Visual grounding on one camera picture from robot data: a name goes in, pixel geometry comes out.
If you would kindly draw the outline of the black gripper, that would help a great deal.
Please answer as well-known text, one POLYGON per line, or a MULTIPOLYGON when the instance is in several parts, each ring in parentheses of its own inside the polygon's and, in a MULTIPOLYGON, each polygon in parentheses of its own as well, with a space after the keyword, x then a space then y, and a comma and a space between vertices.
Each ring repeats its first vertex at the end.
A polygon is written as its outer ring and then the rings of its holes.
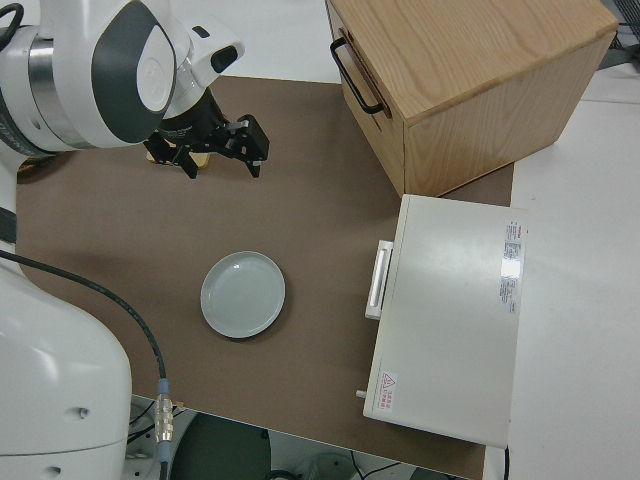
POLYGON ((180 164, 190 179, 198 175, 191 153, 219 153, 245 163, 253 178, 268 158, 269 139, 250 114, 228 120, 211 91, 185 112, 163 119, 143 142, 157 163, 180 164))

